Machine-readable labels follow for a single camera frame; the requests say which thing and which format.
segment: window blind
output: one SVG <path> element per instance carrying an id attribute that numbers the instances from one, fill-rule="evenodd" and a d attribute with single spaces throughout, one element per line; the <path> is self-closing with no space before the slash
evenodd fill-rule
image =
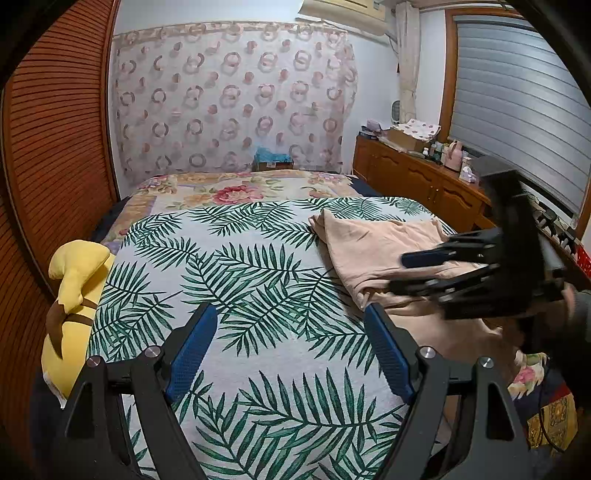
<path id="1" fill-rule="evenodd" d="M 503 158 L 578 213 L 591 167 L 591 109 L 573 77 L 524 20 L 455 20 L 450 137 Z"/>

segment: pink towel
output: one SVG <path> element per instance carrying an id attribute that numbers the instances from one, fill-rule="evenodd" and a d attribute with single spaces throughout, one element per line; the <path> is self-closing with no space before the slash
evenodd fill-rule
<path id="1" fill-rule="evenodd" d="M 353 301 L 364 310 L 381 304 L 398 327 L 407 329 L 420 345 L 434 347 L 444 357 L 470 364 L 480 356 L 492 357 L 509 384 L 519 368 L 517 348 L 505 341 L 501 329 L 490 329 L 481 319 L 444 320 L 435 304 L 425 298 L 397 296 L 388 291 L 393 278 L 433 276 L 450 278 L 478 268 L 450 261 L 437 267 L 406 269 L 400 255 L 428 250 L 447 240 L 437 219 L 420 222 L 370 222 L 337 219 L 329 210 L 310 218 Z"/>

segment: air conditioner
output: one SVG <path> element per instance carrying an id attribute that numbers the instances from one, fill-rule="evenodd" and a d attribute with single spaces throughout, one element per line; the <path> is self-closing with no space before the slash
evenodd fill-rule
<path id="1" fill-rule="evenodd" d="M 378 37 L 388 29 L 383 0 L 304 0 L 300 14 L 359 28 Z"/>

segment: bedspread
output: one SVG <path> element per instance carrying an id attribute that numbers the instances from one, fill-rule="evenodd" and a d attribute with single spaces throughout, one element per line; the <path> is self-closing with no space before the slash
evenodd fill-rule
<path id="1" fill-rule="evenodd" d="M 134 192 L 102 243 L 116 254 L 129 227 L 157 213 L 201 206 L 361 196 L 350 185 L 344 175 L 301 170 L 154 177 Z"/>
<path id="2" fill-rule="evenodd" d="M 216 306 L 215 338 L 174 406 L 210 478 L 371 478 L 400 428 L 406 406 L 308 223 L 323 208 L 339 218 L 433 216 L 387 197 L 212 205 L 149 216 L 122 242 L 89 355 L 135 357 L 201 302 Z M 155 476 L 133 399 L 124 404 L 141 469 Z"/>

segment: wooden dresser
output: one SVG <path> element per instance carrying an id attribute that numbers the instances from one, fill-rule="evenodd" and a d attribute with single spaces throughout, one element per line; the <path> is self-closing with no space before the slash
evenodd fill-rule
<path id="1" fill-rule="evenodd" d="M 380 194 L 422 203 L 457 232 L 494 227 L 491 201 L 480 187 L 443 166 L 357 137 L 353 173 Z"/>

